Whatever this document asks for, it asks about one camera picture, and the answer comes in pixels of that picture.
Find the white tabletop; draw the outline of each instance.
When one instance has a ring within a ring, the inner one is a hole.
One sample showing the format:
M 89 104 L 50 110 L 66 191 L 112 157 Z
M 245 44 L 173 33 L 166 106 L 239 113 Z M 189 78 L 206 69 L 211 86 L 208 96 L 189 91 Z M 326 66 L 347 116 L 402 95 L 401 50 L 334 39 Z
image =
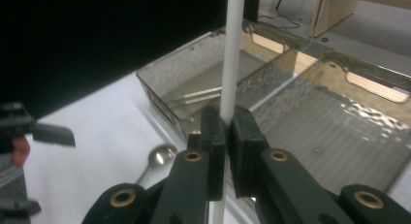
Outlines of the white tabletop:
M 173 133 L 159 134 L 161 126 L 153 127 L 153 112 L 133 73 L 42 118 L 70 128 L 77 147 L 28 137 L 32 150 L 24 166 L 27 193 L 42 207 L 32 223 L 80 223 L 104 191 L 137 180 L 152 148 L 170 143 L 182 150 L 183 142 Z

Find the screw hole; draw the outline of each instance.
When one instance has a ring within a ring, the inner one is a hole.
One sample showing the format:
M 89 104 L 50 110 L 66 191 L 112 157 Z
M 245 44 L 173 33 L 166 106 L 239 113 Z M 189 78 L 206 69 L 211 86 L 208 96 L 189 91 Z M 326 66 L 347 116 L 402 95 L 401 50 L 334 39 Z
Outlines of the screw hole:
M 271 159 L 273 159 L 275 161 L 279 161 L 279 162 L 284 162 L 284 161 L 287 161 L 287 159 L 288 159 L 287 154 L 285 154 L 283 152 L 279 152 L 279 151 L 272 152 L 270 157 L 271 157 Z
M 365 191 L 357 191 L 354 193 L 356 200 L 368 208 L 383 208 L 384 202 L 372 193 Z
M 199 161 L 202 158 L 202 155 L 198 152 L 190 152 L 185 155 L 185 160 L 190 162 Z
M 122 189 L 111 195 L 110 204 L 116 208 L 127 207 L 136 200 L 136 197 L 133 189 Z

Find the silver spoon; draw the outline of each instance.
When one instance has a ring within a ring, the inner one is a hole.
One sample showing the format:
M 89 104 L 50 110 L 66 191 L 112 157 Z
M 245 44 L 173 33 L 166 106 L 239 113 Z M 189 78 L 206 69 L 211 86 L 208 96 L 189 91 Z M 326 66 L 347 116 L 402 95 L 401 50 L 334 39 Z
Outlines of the silver spoon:
M 142 175 L 137 179 L 136 184 L 140 184 L 149 170 L 155 170 L 166 166 L 175 158 L 177 148 L 170 144 L 163 144 L 155 147 L 148 155 L 148 165 L 142 172 Z

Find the white stick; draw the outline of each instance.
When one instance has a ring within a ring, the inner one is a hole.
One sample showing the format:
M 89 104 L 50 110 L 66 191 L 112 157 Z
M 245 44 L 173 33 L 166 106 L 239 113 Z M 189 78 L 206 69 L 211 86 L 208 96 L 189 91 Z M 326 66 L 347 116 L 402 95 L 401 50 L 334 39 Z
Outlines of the white stick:
M 241 41 L 241 25 L 244 0 L 229 0 L 226 24 L 226 45 L 224 54 L 223 83 L 221 91 L 220 115 L 226 129 L 231 128 L 234 115 L 237 91 L 237 70 L 239 58 L 239 45 Z M 226 152 L 224 167 L 223 199 L 214 204 L 213 224 L 222 224 L 226 205 L 226 184 L 229 158 Z

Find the white pole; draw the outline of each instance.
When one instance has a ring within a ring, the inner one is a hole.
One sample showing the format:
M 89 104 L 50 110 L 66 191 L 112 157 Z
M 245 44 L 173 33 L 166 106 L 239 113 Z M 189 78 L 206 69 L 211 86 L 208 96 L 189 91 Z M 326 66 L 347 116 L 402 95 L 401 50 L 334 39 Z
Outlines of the white pole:
M 221 91 L 220 116 L 224 121 L 226 130 L 231 128 L 236 104 L 237 70 L 239 46 L 241 41 L 242 13 L 244 0 L 229 0 L 227 8 L 226 45 L 224 51 L 223 83 Z M 224 167 L 223 199 L 214 204 L 213 224 L 222 224 L 226 205 L 226 185 L 229 157 L 226 152 Z

